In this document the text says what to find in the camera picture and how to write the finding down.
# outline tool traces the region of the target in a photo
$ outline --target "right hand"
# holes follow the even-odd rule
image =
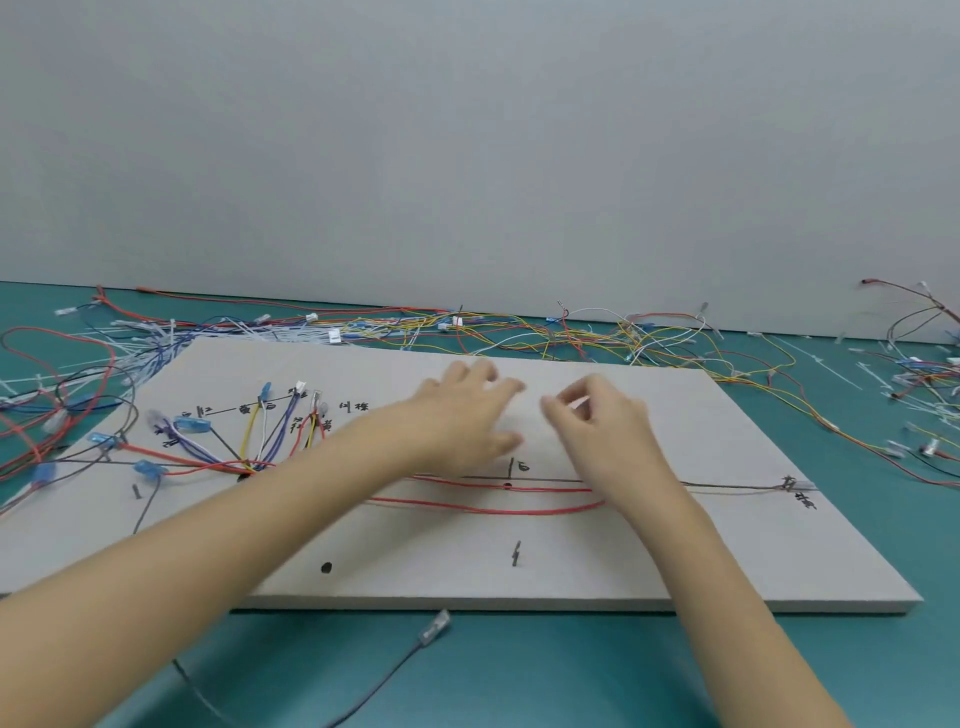
[[[577,407],[570,405],[583,400]],[[588,375],[557,397],[543,397],[540,408],[564,443],[577,473],[614,506],[655,497],[644,492],[683,487],[660,451],[642,400],[631,400],[608,379]]]

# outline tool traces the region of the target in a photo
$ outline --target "forearm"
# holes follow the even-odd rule
[[[348,428],[0,602],[6,724],[95,721],[314,535],[411,472],[405,445],[376,421]]]
[[[668,495],[658,507],[635,500],[623,510],[660,570],[723,725],[849,726],[707,512],[672,473],[650,477],[673,480]]]

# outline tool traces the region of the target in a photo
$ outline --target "red wire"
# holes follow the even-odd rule
[[[459,485],[462,488],[490,488],[499,491],[517,491],[518,493],[592,493],[590,488],[525,488],[514,485],[494,485],[491,483],[464,483],[458,480],[443,480],[430,475],[411,475],[411,480],[423,480],[428,483],[443,483],[444,485]]]
[[[503,511],[494,508],[474,508],[469,505],[460,505],[459,503],[440,503],[433,500],[410,500],[408,498],[396,498],[396,497],[383,497],[377,496],[369,498],[369,500],[375,500],[377,502],[383,503],[406,503],[408,505],[429,505],[435,508],[449,508],[457,511],[464,511],[465,513],[480,513],[488,516],[563,516],[568,513],[581,513],[583,511],[589,511],[594,508],[599,508],[601,505],[604,505],[606,501],[597,500],[593,503],[587,503],[586,505],[576,505],[571,508],[551,508],[549,510],[539,510],[539,511]]]

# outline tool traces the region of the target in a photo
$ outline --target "left hand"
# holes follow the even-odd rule
[[[493,426],[526,385],[506,378],[486,386],[497,379],[489,359],[479,359],[472,367],[455,361],[440,381],[425,379],[409,400],[383,407],[371,413],[371,419],[389,418],[394,432],[398,424],[402,427],[404,441],[414,439],[419,471],[467,475],[523,442],[518,432],[498,432]]]

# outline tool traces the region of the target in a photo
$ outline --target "gray wall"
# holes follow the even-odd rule
[[[864,335],[913,305],[865,276],[960,303],[945,0],[8,2],[0,99],[3,279]]]

